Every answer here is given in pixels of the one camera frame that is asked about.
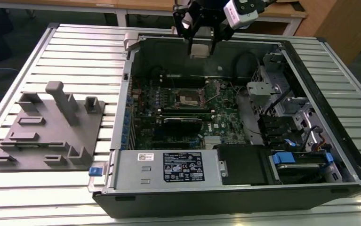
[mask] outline motherboard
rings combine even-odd
[[[135,80],[136,150],[213,149],[219,144],[245,144],[229,81],[177,78]]]

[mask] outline aluminum slotted table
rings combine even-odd
[[[48,81],[84,100],[89,94],[107,102],[93,161],[109,158],[116,104],[124,67],[124,34],[129,31],[169,34],[167,29],[52,24],[0,103],[0,140],[8,134],[23,91],[44,92]],[[236,34],[271,39],[271,35]],[[329,45],[316,38],[276,36],[297,50],[313,79],[361,152],[361,85]],[[88,172],[0,173],[0,224],[4,225],[361,225],[361,196],[335,200],[311,210],[183,218],[112,219],[88,192]],[[103,186],[104,177],[93,183]]]

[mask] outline wire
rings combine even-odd
[[[8,67],[0,67],[0,70],[12,70],[12,71],[15,71],[16,73],[20,72],[19,70],[16,70],[16,69],[13,69],[13,68],[8,68]]]
[[[321,143],[316,146],[315,150],[319,151],[320,147],[325,144],[325,138],[321,136],[321,133],[319,133],[319,137],[321,138]]]
[[[265,3],[265,7],[268,7],[271,4],[276,3],[277,0],[269,0],[267,3]]]
[[[240,92],[241,88],[243,88],[243,87],[239,88],[239,90],[237,90],[237,92],[236,92],[236,95],[239,95],[239,92]]]
[[[243,57],[244,54],[251,54],[255,57],[256,62],[257,62],[257,69],[256,69],[256,71],[259,71],[259,73],[261,74],[260,60],[259,60],[256,54],[253,54],[249,50],[247,50],[247,51],[241,52],[240,54],[237,54],[236,57],[232,60],[232,68],[233,68],[232,79],[233,80],[237,79],[237,72],[236,72],[237,63],[239,63],[239,60],[240,60],[240,58]]]
[[[253,130],[251,130],[249,128],[247,128],[249,130],[249,132],[255,133],[255,134],[259,134],[259,135],[263,135],[263,133],[259,133],[259,132],[255,132]]]
[[[269,112],[269,110],[281,102],[281,100],[285,98],[288,93],[291,92],[291,87],[285,90],[285,92],[280,95],[280,97],[276,99],[276,101],[269,105],[267,108],[264,115]]]
[[[308,130],[308,133],[307,133],[307,135],[305,135],[304,142],[301,143],[301,150],[300,150],[301,152],[305,150],[308,138],[309,138],[309,136],[311,136],[312,131],[313,131],[316,128],[319,128],[319,126],[315,125],[315,126],[312,126],[311,129]]]
[[[235,86],[232,84],[232,82],[229,82],[231,86],[232,86],[232,89],[235,90],[235,92],[237,93],[236,89],[235,89]]]

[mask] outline wooden cabinet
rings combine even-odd
[[[296,36],[323,37],[345,64],[361,51],[361,0],[300,0],[308,12]]]

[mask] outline power supply label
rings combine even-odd
[[[204,181],[201,152],[164,153],[164,181]]]

